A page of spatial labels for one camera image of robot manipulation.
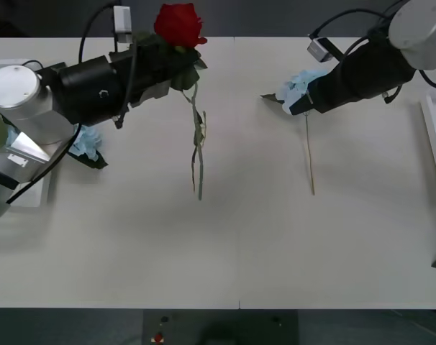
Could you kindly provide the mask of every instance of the white table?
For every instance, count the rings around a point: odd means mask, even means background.
[[[313,112],[312,196],[304,118],[258,98],[324,67],[308,43],[200,47],[202,202],[180,94],[132,111],[121,131],[101,125],[105,170],[67,159],[49,208],[0,220],[0,306],[436,308],[436,172],[418,105],[427,86],[415,78],[390,106]],[[89,40],[85,56],[111,48]],[[77,52],[75,39],[0,40],[0,58],[74,63]]]

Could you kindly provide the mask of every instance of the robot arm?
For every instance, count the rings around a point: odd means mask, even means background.
[[[166,96],[171,79],[198,60],[194,49],[179,52],[153,35],[127,51],[110,53],[109,59],[37,71],[22,65],[0,68],[0,114],[21,131],[0,150],[0,216],[19,184],[42,176],[68,151],[75,124],[110,119],[122,127],[128,104],[133,108]]]
[[[411,0],[392,20],[371,29],[361,40],[369,42],[353,52],[342,54],[327,39],[312,39],[308,51],[318,61],[336,57],[340,63],[309,84],[308,93],[290,108],[293,115],[373,98],[408,83],[417,70],[435,69],[436,0]]]

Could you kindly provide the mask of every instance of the red rose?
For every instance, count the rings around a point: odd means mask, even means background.
[[[154,23],[154,31],[169,45],[194,48],[206,43],[199,37],[201,19],[194,10],[194,4],[162,5]]]

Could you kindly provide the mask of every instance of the stem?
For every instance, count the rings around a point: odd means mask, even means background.
[[[199,86],[197,83],[194,84],[194,94],[191,98],[191,104],[192,104],[192,114],[194,116],[194,126],[196,128],[196,148],[197,153],[199,154],[199,164],[200,164],[200,170],[199,170],[199,200],[202,200],[202,188],[204,184],[204,156],[202,155],[202,128],[199,123],[198,118],[198,112],[196,108],[196,97],[197,97],[197,91],[199,89]]]
[[[314,187],[314,173],[312,171],[312,156],[311,156],[311,145],[309,143],[309,127],[307,124],[307,116],[308,114],[305,114],[304,117],[306,118],[306,140],[307,140],[307,152],[309,154],[309,171],[311,172],[311,192],[312,195],[316,195],[316,190]]]

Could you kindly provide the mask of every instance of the white sticker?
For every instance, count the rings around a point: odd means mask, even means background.
[[[18,157],[16,155],[9,155],[7,158],[10,159],[12,162],[21,165],[22,167],[26,167],[26,164],[28,163],[28,160]]]

